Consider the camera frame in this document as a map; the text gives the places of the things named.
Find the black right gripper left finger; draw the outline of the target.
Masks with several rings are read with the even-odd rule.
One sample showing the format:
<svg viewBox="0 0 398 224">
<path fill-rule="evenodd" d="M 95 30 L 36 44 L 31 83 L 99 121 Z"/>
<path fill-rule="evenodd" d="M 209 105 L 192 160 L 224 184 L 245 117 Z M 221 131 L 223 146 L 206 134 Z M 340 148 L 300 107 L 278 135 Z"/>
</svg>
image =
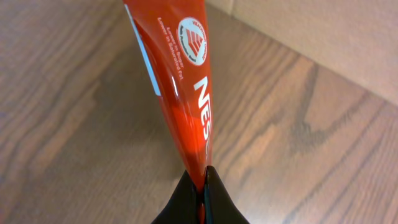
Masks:
<svg viewBox="0 0 398 224">
<path fill-rule="evenodd" d="M 185 171 L 166 206 L 152 224 L 197 224 L 197 190 Z"/>
</svg>

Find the red coffee stick sachet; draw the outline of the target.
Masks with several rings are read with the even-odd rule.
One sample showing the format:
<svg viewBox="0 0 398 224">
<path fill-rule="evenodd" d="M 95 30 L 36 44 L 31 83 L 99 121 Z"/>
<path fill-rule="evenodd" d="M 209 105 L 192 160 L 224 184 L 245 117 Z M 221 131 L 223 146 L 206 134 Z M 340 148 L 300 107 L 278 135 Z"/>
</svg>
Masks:
<svg viewBox="0 0 398 224">
<path fill-rule="evenodd" d="M 213 132 L 205 2 L 125 0 L 124 6 L 170 132 L 201 192 Z"/>
</svg>

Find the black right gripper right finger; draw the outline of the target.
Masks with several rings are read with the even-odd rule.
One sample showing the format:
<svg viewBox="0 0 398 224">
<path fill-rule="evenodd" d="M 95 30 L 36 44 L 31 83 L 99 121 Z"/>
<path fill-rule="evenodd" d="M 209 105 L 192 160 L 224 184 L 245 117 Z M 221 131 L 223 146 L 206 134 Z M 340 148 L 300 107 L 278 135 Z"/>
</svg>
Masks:
<svg viewBox="0 0 398 224">
<path fill-rule="evenodd" d="M 206 168 L 204 205 L 206 224 L 249 224 L 233 203 L 213 166 Z"/>
</svg>

